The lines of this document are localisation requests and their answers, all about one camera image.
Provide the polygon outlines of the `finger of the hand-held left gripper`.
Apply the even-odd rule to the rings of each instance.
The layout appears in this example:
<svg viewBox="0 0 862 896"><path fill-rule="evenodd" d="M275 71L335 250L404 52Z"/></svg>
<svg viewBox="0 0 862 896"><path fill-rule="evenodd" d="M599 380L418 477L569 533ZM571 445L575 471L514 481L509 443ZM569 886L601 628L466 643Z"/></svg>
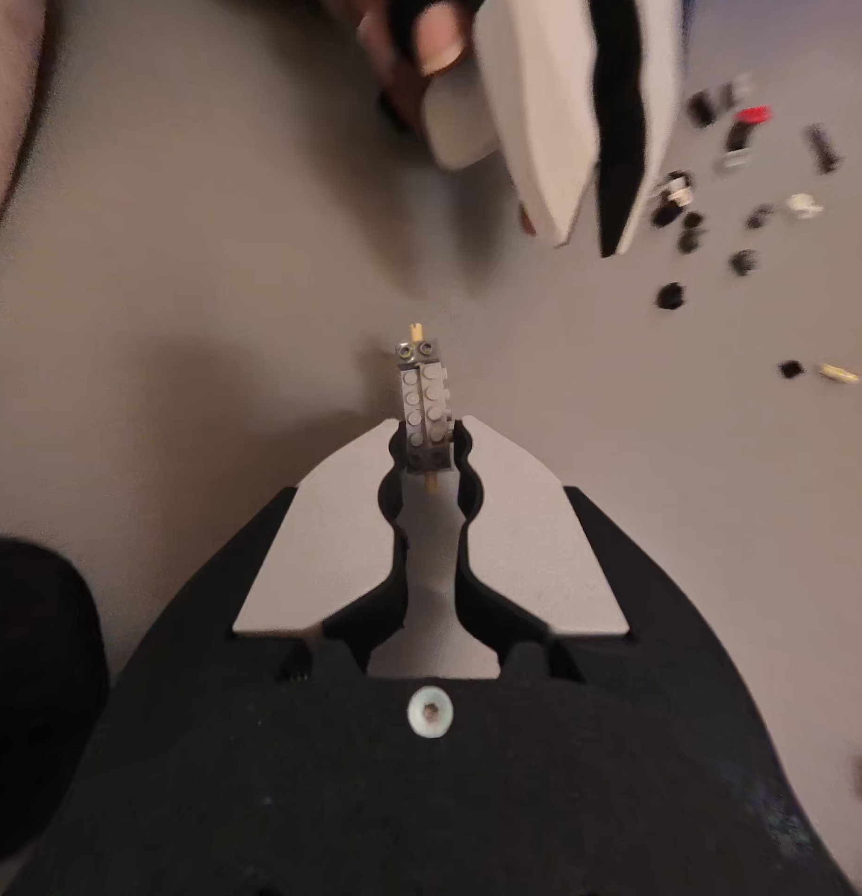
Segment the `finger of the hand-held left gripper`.
<svg viewBox="0 0 862 896"><path fill-rule="evenodd" d="M585 1L486 1L474 50L504 161L537 237L565 245L599 157Z"/></svg>
<svg viewBox="0 0 862 896"><path fill-rule="evenodd" d="M682 93L680 1L593 1L596 202L603 258L628 251L670 143Z"/></svg>

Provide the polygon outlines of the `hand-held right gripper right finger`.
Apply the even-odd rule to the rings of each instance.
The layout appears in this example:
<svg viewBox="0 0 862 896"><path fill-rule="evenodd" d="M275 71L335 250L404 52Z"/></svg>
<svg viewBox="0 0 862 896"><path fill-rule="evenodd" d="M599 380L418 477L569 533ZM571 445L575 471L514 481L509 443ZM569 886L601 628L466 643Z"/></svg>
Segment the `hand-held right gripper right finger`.
<svg viewBox="0 0 862 896"><path fill-rule="evenodd" d="M455 436L455 609L493 675L528 653L545 675L580 676L573 651L626 648L629 623L559 477L478 418Z"/></svg>

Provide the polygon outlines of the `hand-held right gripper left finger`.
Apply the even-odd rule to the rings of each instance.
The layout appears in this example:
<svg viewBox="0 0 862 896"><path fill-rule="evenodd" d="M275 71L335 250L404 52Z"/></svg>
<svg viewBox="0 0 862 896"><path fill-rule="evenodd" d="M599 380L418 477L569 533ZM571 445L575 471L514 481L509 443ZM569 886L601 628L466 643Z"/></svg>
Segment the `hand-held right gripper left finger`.
<svg viewBox="0 0 862 896"><path fill-rule="evenodd" d="M296 486L234 621L238 636L341 642L366 671L403 627L400 422L382 420Z"/></svg>

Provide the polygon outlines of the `dark grey brick assembly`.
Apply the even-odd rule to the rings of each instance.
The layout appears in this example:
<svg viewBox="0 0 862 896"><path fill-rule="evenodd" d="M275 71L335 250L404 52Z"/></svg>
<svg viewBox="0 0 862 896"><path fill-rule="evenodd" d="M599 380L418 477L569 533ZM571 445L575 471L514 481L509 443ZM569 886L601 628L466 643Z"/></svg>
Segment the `dark grey brick assembly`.
<svg viewBox="0 0 862 896"><path fill-rule="evenodd" d="M394 359L397 366L397 370L403 367L408 367L414 364L423 364L428 362L437 362L440 361L442 363L442 359L440 356L440 352L438 349L438 343L436 340L432 340L425 336L425 341L421 344L414 344L409 340L407 342L401 342L394 350ZM445 409L447 409L452 417L453 421L453 432L454 433L454 418L452 415L452 410L450 407L450 394L449 394L449 404L443 405ZM405 409L402 406L403 411L403 419L405 418ZM406 448L406 463L407 467L411 472L416 474L424 474L425 471L437 471L438 473L441 471L446 471L452 468L452 439L451 442L445 444L440 449L435 450L425 450L425 451L409 451Z"/></svg>

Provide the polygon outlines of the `grey desk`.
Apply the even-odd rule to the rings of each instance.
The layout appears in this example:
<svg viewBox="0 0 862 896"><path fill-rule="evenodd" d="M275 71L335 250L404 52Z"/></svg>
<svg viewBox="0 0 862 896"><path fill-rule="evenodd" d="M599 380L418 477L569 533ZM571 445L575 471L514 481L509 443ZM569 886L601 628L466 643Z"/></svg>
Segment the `grey desk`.
<svg viewBox="0 0 862 896"><path fill-rule="evenodd" d="M396 413L437 334L468 413L580 487L728 647L862 889L862 2L700 2L679 118L701 248L521 232L496 160L438 171L310 6L65 2L0 225L0 534L78 567L114 675L282 487Z"/></svg>

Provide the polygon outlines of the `person's left hand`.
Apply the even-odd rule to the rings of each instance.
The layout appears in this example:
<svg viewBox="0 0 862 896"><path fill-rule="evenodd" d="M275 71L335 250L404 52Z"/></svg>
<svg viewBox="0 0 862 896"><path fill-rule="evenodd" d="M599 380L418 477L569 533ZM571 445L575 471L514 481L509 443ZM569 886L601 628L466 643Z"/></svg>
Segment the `person's left hand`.
<svg viewBox="0 0 862 896"><path fill-rule="evenodd" d="M347 12L386 108L424 136L425 93L469 52L468 9L461 2L355 1Z"/></svg>

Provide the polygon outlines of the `black mesh wrist rest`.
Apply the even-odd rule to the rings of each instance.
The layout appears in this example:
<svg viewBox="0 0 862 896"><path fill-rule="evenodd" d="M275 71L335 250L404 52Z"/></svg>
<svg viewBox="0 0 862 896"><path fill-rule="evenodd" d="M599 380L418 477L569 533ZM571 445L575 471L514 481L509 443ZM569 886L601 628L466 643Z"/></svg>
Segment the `black mesh wrist rest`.
<svg viewBox="0 0 862 896"><path fill-rule="evenodd" d="M109 689L82 576L40 545L0 537L0 862L53 818Z"/></svg>

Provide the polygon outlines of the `person's beige sweatshirt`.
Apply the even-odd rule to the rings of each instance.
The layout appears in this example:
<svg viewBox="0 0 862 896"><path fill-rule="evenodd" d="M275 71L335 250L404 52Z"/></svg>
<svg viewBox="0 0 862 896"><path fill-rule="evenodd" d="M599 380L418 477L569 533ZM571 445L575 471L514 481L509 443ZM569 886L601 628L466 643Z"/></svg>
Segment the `person's beige sweatshirt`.
<svg viewBox="0 0 862 896"><path fill-rule="evenodd" d="M43 76L49 6L0 1L0 224L24 164Z"/></svg>

